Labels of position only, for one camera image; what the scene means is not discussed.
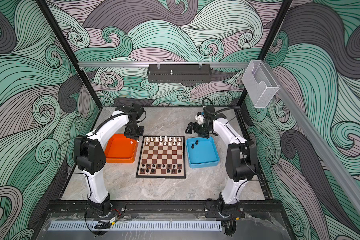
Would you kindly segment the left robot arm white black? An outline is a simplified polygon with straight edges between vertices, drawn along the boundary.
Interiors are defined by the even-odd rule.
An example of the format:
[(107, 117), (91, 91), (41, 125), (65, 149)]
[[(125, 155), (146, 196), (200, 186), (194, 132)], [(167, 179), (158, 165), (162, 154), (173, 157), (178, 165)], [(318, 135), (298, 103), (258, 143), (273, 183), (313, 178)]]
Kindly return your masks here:
[(125, 127), (126, 138), (138, 141), (144, 134), (144, 127), (139, 125), (144, 112), (143, 106), (138, 104), (119, 105), (95, 130), (85, 136), (78, 135), (74, 139), (74, 160), (86, 178), (90, 193), (88, 202), (100, 216), (106, 216), (112, 211), (110, 194), (106, 189), (103, 175), (106, 164), (103, 147), (122, 127)]

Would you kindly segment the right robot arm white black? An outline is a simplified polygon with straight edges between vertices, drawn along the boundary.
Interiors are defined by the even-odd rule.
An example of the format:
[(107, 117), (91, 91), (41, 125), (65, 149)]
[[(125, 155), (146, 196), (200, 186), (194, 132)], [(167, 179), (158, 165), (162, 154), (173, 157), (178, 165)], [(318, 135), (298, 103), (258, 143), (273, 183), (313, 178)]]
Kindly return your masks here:
[(225, 168), (229, 179), (218, 198), (218, 209), (221, 215), (231, 215), (239, 207), (240, 194), (249, 181), (257, 173), (257, 149), (253, 142), (246, 140), (230, 125), (223, 114), (227, 110), (238, 110), (231, 106), (215, 110), (211, 99), (202, 99), (203, 111), (195, 116), (196, 121), (190, 122), (186, 134), (197, 134), (198, 137), (209, 139), (211, 135), (220, 137), (227, 145)]

